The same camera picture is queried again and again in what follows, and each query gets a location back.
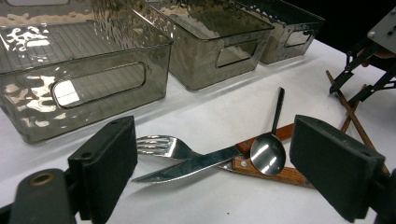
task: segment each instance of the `storage container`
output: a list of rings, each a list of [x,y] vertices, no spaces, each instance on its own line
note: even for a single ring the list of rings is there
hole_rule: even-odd
[[[254,70],[274,26],[222,0],[124,0],[174,40],[169,71],[189,91]]]
[[[304,55],[325,22],[321,17],[281,0],[232,0],[235,5],[275,26],[260,58],[275,63]]]
[[[165,96],[173,41],[117,0],[0,8],[0,106],[26,142]]]

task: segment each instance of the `silverware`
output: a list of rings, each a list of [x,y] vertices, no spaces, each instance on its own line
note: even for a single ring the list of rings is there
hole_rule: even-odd
[[[265,175],[279,174],[286,162],[285,148],[276,137],[276,125],[279,121],[284,96],[285,90],[280,87],[272,131],[260,134],[250,150],[250,159],[253,165]]]
[[[224,149],[211,152],[199,157],[193,157],[189,160],[183,161],[179,164],[161,169],[148,175],[143,175],[133,179],[133,182],[160,184],[177,180],[182,177],[193,175],[199,171],[203,171],[209,167],[215,166],[225,161],[230,161],[232,158],[247,155],[248,150],[234,145]]]
[[[276,130],[276,136],[282,141],[289,139],[291,138],[292,129],[293,124],[281,127]],[[238,146],[249,150],[254,139],[255,138],[251,138],[241,142]],[[201,154],[193,151],[182,140],[173,136],[150,135],[137,138],[136,142],[137,153],[143,155],[165,157],[177,161],[189,160],[201,156]],[[244,159],[243,157],[233,158],[231,161],[220,163],[217,166],[240,175],[255,176],[296,186],[313,188],[313,186],[306,181],[305,177],[294,168],[285,167],[279,175],[264,175],[253,166],[250,160]]]

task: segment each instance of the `white table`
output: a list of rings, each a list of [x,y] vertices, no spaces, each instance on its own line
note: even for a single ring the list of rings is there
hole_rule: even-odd
[[[278,127],[293,123],[295,115],[322,119],[341,127],[345,109],[334,95],[325,71],[336,78],[345,66],[343,52],[317,40],[305,56],[270,65],[198,92],[189,92],[173,77],[165,99],[116,116],[134,115],[137,137],[168,134],[200,153],[212,152],[269,132],[278,87],[286,90]],[[384,71],[358,67],[341,89],[347,99],[363,84],[374,84]],[[379,91],[360,103],[356,112],[376,149],[396,167],[396,91]],[[115,118],[106,119],[45,143],[24,143],[0,112],[0,206],[12,203],[19,182],[47,168],[65,170],[67,157]],[[361,141],[353,124],[347,134]],[[290,142],[285,145],[289,155]],[[174,161],[140,156],[133,177],[158,170]],[[375,212],[356,223],[373,223]],[[162,185],[129,182],[108,223],[348,223],[315,190],[256,177],[207,169]]]

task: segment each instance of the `spoon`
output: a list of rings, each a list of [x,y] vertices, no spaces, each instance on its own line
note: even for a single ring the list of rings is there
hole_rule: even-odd
[[[270,133],[259,135],[250,150],[253,165],[265,175],[279,174],[286,162],[286,151],[282,142],[276,137],[276,126],[282,109],[285,90],[279,87],[274,124]]]

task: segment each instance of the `spoon handle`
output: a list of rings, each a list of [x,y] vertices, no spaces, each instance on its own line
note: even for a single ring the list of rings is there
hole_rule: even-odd
[[[271,133],[273,135],[276,134],[276,126],[277,126],[277,122],[279,121],[280,111],[282,110],[284,97],[285,97],[285,90],[283,88],[279,87],[279,95],[277,97],[276,112],[275,112],[275,117],[274,117],[273,128],[271,131]]]

